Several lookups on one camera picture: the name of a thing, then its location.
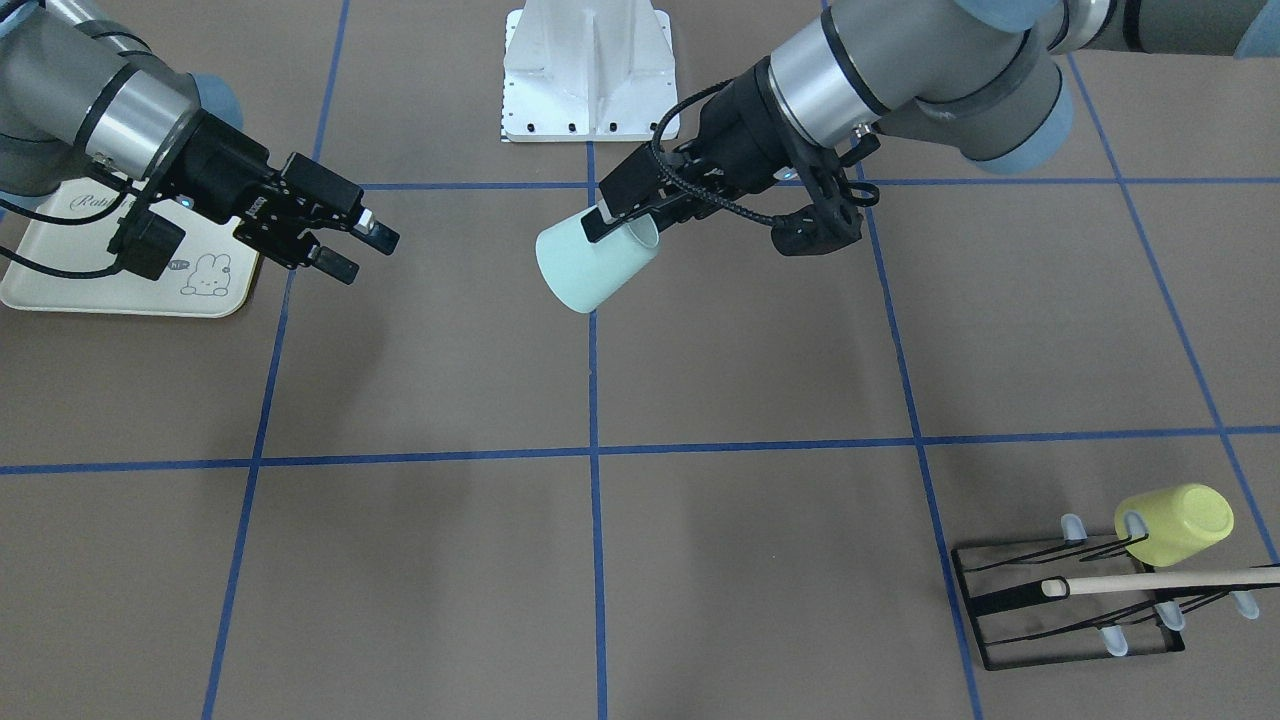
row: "white plastic stand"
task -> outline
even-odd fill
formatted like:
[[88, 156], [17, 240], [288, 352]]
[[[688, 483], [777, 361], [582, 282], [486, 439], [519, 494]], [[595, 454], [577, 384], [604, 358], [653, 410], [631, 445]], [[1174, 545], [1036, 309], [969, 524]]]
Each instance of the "white plastic stand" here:
[[503, 67], [504, 141], [649, 140], [677, 101], [671, 18], [649, 0], [529, 0]]

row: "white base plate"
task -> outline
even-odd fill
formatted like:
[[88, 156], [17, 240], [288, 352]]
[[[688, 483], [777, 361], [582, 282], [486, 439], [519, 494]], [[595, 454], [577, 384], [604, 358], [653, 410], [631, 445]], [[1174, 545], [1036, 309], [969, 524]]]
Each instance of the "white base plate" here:
[[[93, 181], [68, 181], [40, 206], [40, 213], [84, 218], [101, 211], [113, 199], [110, 190]], [[18, 252], [61, 270], [106, 268], [115, 260], [106, 251], [108, 242], [132, 202], [132, 199], [125, 201], [115, 214], [91, 225], [32, 222]], [[15, 310], [177, 318], [225, 318], [238, 310], [248, 297], [257, 269], [257, 252], [232, 237], [238, 220], [218, 225], [172, 200], [155, 205], [154, 210], [187, 231], [159, 281], [129, 273], [68, 281], [10, 264], [0, 281], [0, 301]]]
[[[506, 46], [511, 38], [524, 9], [512, 10], [507, 15]], [[671, 42], [671, 15], [654, 10], [662, 35]], [[589, 99], [576, 97], [556, 86], [554, 79], [527, 78], [504, 73], [502, 102], [502, 141], [503, 142], [644, 142], [653, 138], [652, 123], [680, 101], [675, 76], [637, 76], [616, 92], [609, 108], [599, 109], [613, 117], [600, 118], [599, 127], [590, 127], [591, 108]], [[609, 123], [617, 124], [609, 129]], [[576, 132], [570, 132], [573, 123]], [[680, 115], [671, 119], [663, 140], [680, 135]]]

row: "yellow-green cup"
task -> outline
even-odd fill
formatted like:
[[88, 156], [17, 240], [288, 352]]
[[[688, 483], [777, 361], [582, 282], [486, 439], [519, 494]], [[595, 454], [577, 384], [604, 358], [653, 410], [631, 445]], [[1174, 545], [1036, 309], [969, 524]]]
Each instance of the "yellow-green cup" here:
[[1235, 527], [1231, 506], [1216, 489], [1189, 483], [1135, 495], [1116, 507], [1116, 534], [1126, 537], [1125, 512], [1147, 524], [1147, 539], [1126, 550], [1155, 568], [1167, 568], [1226, 538]]

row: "white tray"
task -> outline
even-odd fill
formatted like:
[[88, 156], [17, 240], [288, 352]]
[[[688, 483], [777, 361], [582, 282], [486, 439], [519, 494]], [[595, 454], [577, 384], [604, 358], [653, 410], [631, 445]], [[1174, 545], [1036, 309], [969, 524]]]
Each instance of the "white tray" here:
[[[64, 182], [40, 206], [46, 215], [83, 218], [101, 211], [114, 193], [90, 181]], [[106, 251], [116, 220], [132, 199], [111, 217], [83, 227], [32, 222], [18, 251], [37, 263], [61, 270], [97, 270], [115, 256]], [[157, 215], [187, 231], [186, 240], [159, 281], [120, 273], [93, 281], [68, 281], [42, 275], [10, 264], [0, 281], [0, 301], [15, 310], [55, 313], [109, 313], [225, 318], [244, 304], [257, 269], [257, 252], [232, 237], [238, 220], [214, 224], [174, 201], [156, 204]]]

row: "robotic arm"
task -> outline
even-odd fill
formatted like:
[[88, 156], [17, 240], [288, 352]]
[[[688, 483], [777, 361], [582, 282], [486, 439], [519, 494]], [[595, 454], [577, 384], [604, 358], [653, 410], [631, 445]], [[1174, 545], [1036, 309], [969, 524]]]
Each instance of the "robotic arm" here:
[[59, 183], [84, 176], [120, 193], [110, 210], [136, 195], [110, 242], [116, 261], [99, 277], [159, 279], [184, 234], [150, 210], [166, 199], [219, 224], [239, 218], [241, 242], [348, 284], [358, 265], [312, 229], [392, 254], [399, 234], [361, 205], [358, 186], [298, 154], [273, 169], [268, 150], [227, 122], [238, 120], [233, 99], [225, 118], [206, 109], [219, 95], [232, 97], [220, 81], [172, 70], [92, 0], [0, 3], [0, 205], [35, 217]]
[[[950, 145], [992, 173], [1029, 170], [1074, 114], [1051, 54], [1085, 47], [1277, 56], [1280, 0], [833, 0], [753, 68], [673, 108], [600, 181], [593, 210], [539, 236], [544, 278], [591, 311], [657, 252], [658, 232], [719, 210], [768, 225], [782, 255], [840, 250], [878, 200], [846, 176], [877, 135]], [[663, 151], [666, 123], [704, 96], [698, 137]], [[812, 205], [762, 215], [736, 202], [791, 178]]]

